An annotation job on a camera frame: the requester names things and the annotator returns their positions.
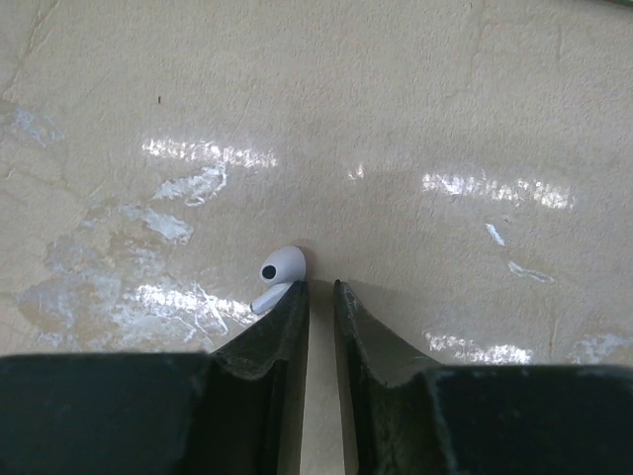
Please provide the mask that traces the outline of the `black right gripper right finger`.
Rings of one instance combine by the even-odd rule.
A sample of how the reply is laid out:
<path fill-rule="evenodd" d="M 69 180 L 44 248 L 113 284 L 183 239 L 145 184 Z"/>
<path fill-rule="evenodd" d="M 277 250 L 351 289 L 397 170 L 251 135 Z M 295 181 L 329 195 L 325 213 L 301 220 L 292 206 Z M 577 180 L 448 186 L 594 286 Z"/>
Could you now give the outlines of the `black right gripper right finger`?
<path fill-rule="evenodd" d="M 333 286 L 349 474 L 628 474 L 632 371 L 449 365 Z"/>

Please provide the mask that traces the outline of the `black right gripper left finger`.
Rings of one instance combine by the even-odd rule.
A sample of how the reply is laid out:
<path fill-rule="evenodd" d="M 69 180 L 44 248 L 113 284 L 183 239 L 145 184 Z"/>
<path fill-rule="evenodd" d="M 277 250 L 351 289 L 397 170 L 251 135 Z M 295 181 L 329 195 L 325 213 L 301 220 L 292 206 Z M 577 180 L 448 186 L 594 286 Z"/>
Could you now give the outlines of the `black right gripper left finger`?
<path fill-rule="evenodd" d="M 5 474 L 296 474 L 309 288 L 207 352 L 1 360 Z"/>

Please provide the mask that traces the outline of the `white wireless earbud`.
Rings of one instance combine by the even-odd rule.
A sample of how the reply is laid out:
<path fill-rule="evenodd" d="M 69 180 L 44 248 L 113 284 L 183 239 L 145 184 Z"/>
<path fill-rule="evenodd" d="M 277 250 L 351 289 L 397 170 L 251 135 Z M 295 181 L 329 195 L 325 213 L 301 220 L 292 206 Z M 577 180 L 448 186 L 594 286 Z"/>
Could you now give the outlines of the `white wireless earbud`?
<path fill-rule="evenodd" d="M 251 311 L 262 315 L 272 310 L 292 285 L 306 276 L 307 261 L 299 247 L 286 245 L 276 249 L 261 265 L 259 277 L 267 290 L 251 303 Z"/>

